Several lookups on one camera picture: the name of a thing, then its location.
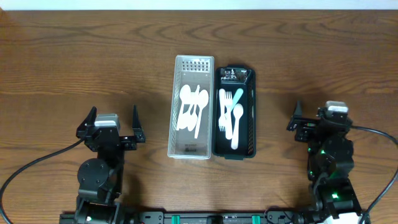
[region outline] green tape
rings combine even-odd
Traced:
[[[251,219],[252,219],[252,221],[253,221],[253,224],[261,224],[261,218],[260,218],[259,215],[253,215],[253,216],[251,217]]]
[[[172,216],[172,224],[180,224],[180,216],[179,215]]]

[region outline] wooden table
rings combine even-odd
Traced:
[[[213,55],[216,67],[257,73],[257,155],[244,161],[167,157],[175,56]],[[357,125],[398,135],[395,11],[2,12],[0,182],[22,165],[76,141],[92,106],[117,113],[131,134],[138,106],[147,142],[126,153],[128,205],[181,210],[265,210],[308,205],[307,146],[286,125],[297,99],[314,117],[345,101]],[[361,131],[350,179],[363,208],[392,177],[398,151]],[[84,145],[16,177],[4,195],[15,223],[57,223],[75,209]],[[398,223],[398,187],[371,213]]]

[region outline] fork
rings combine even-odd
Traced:
[[[226,92],[225,94],[224,104],[226,107],[225,138],[231,140],[233,137],[232,120],[231,120],[231,110],[232,110],[233,100],[232,100],[232,93],[230,91]]]
[[[221,115],[220,115],[220,118],[218,118],[218,128],[220,129],[220,131],[225,131],[225,123],[226,123],[225,105],[224,105],[225,90],[223,88],[218,90],[218,97],[220,98],[220,109],[221,109],[220,110],[221,111]]]

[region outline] plastic cutlery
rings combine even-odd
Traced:
[[[220,118],[218,118],[218,128],[220,131],[225,131],[225,104],[224,104],[224,99],[225,99],[225,90],[221,88],[218,90],[218,98],[220,99],[220,111],[221,115]]]
[[[195,128],[195,139],[198,138],[199,128],[200,128],[200,120],[201,120],[201,112],[205,106],[207,106],[209,102],[209,93],[206,90],[202,90],[199,93],[199,97],[197,98],[198,106],[199,106],[199,116],[197,121],[197,127]]]
[[[235,126],[234,126],[234,133],[232,137],[232,142],[231,142],[231,148],[232,149],[237,149],[238,148],[238,142],[239,142],[239,119],[241,119],[243,115],[243,106],[238,103],[234,107],[234,117],[235,117]]]
[[[231,140],[232,139],[232,121],[231,121],[232,93],[230,91],[226,92],[224,103],[226,107],[225,138]]]
[[[189,87],[189,85],[184,85],[181,88],[181,90],[180,90],[180,99],[181,99],[181,108],[180,108],[180,114],[178,115],[178,120],[177,120],[177,131],[181,127],[181,122],[182,122],[182,119],[183,119],[184,106],[189,104],[190,100],[191,100],[191,88]]]
[[[199,89],[200,86],[198,85],[197,90],[195,91],[195,96],[193,97],[193,99],[191,99],[191,102],[194,103],[195,106],[193,107],[193,113],[190,114],[189,118],[187,119],[188,131],[192,131],[195,128],[195,125],[197,124],[198,120],[197,104],[198,104]]]
[[[235,107],[235,105],[238,103],[238,101],[241,99],[241,96],[243,95],[243,89],[238,88],[236,90],[236,93],[234,95],[234,98],[232,100],[232,108]]]

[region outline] white background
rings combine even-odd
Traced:
[[[398,9],[398,0],[0,0],[4,10]]]

